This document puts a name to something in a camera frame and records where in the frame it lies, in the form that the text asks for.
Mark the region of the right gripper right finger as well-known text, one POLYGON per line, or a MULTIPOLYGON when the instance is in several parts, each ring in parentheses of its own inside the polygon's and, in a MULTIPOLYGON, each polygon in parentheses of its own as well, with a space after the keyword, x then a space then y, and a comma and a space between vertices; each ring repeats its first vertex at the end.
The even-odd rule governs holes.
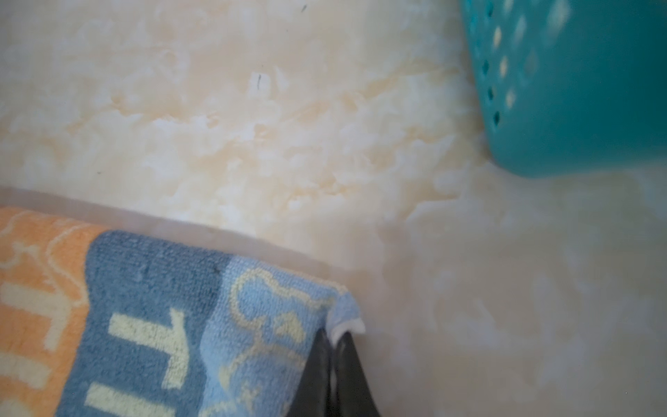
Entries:
POLYGON ((361 365, 354 338, 347 332, 333 349, 332 416, 380 417, 361 365))

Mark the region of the teal plastic basket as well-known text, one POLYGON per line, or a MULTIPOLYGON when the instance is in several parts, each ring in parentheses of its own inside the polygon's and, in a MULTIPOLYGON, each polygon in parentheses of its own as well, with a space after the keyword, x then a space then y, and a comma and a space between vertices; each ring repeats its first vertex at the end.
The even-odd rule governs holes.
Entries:
POLYGON ((488 148, 521 177, 666 154, 663 1, 464 1, 488 148))

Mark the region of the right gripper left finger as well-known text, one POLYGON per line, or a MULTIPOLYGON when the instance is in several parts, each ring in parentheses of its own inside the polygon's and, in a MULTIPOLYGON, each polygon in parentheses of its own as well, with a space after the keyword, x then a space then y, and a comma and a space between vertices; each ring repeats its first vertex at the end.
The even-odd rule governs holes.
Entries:
POLYGON ((314 337, 295 398, 286 417, 329 417, 332 347, 324 328, 314 337))

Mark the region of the striped rabbit letter towel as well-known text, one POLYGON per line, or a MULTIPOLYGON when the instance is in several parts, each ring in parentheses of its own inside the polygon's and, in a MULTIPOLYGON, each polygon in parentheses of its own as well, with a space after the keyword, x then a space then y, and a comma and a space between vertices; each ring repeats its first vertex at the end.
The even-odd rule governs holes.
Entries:
POLYGON ((1 210, 4 416, 284 416, 352 294, 239 255, 1 210))

